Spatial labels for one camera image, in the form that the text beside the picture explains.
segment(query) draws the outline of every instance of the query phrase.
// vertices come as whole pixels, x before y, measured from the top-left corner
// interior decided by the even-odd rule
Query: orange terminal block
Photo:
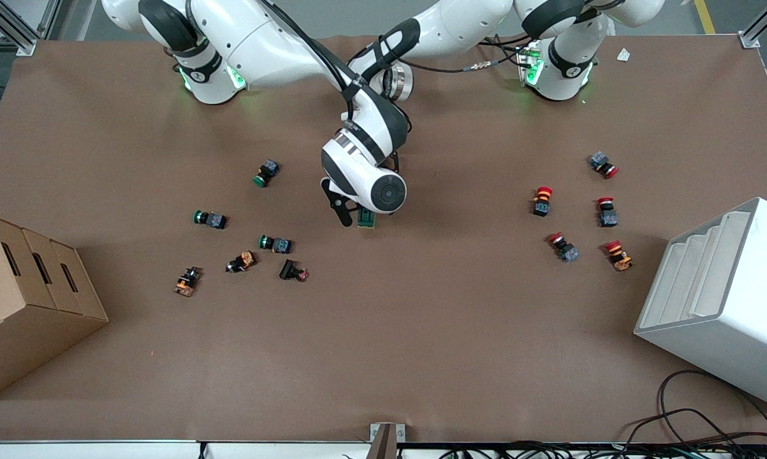
[[[234,259],[226,265],[226,273],[241,273],[247,270],[251,265],[256,264],[256,258],[252,255],[252,252],[243,252],[240,256]]]
[[[547,217],[547,213],[550,212],[550,195],[552,194],[552,189],[546,186],[540,186],[537,189],[537,197],[534,198],[534,215]]]
[[[627,255],[627,252],[624,252],[622,243],[619,241],[616,240],[605,244],[604,250],[610,253],[610,263],[613,263],[616,271],[628,270],[633,265],[632,258]]]
[[[193,295],[193,290],[196,288],[196,283],[199,281],[200,269],[197,267],[187,268],[185,275],[177,280],[176,287],[173,291],[182,296]]]

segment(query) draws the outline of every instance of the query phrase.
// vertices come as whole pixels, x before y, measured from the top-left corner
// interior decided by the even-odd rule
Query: cable connector
[[[490,67],[492,65],[496,65],[496,64],[499,64],[499,61],[482,61],[482,62],[477,62],[476,64],[469,65],[468,67],[464,67],[462,69],[462,71],[463,72],[476,72],[477,70],[488,69],[488,67]]]

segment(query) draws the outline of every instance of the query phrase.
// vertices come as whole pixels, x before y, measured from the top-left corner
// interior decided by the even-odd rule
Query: brown table surface
[[[79,247],[110,323],[1,392],[0,439],[351,441],[374,421],[416,441],[624,439],[662,378],[691,368],[632,334],[666,241],[767,198],[767,79],[734,36],[613,37],[599,57],[558,104],[507,65],[418,71],[409,197],[370,231],[340,226],[319,188],[344,108],[326,82],[211,107],[156,43],[40,43],[0,108],[0,217]],[[599,149],[613,180],[585,163]],[[282,171],[259,189],[267,157]],[[537,186],[554,189],[544,219]],[[595,223],[607,194],[616,229]],[[197,209],[231,224],[192,224]],[[558,231],[577,262],[544,241]],[[258,250],[262,233],[295,241],[305,284],[277,278],[285,257]],[[617,238],[626,273],[599,250]],[[225,273],[246,249],[258,265]],[[191,265],[205,276],[185,299],[172,287]],[[682,378],[669,407],[767,430],[727,388]]]

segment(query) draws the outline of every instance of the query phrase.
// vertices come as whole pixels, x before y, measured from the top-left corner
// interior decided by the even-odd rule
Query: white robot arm
[[[537,57],[525,83],[550,101],[572,98],[587,84],[610,18],[638,27],[654,18],[663,5],[664,0],[591,0],[572,27],[534,44]]]
[[[440,0],[395,26],[349,64],[392,101],[412,93],[413,71],[403,61],[466,52],[490,34],[509,9],[537,47],[537,69],[527,84],[541,96],[564,101],[587,83],[596,50],[608,33],[606,13],[638,27],[654,18],[664,0]]]
[[[575,23],[584,5],[585,0],[439,0],[360,50],[349,66],[372,89],[404,101],[412,91],[413,73],[399,58],[462,54],[491,34],[512,8],[529,37],[555,37]]]
[[[135,28],[129,3],[103,0],[103,6],[116,23]],[[171,50],[188,88],[204,103],[228,101],[238,91],[231,69],[251,87],[327,78],[357,108],[321,151],[328,175],[322,187],[331,206],[349,226],[345,198],[378,213],[403,205],[403,178],[381,166],[406,142],[403,112],[300,29],[298,36],[286,32],[270,12],[297,26],[270,0],[139,0],[136,10],[144,29]]]

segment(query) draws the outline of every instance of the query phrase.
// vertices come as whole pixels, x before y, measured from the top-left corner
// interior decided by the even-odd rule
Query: cardboard box
[[[0,219],[0,391],[106,323],[76,250]]]

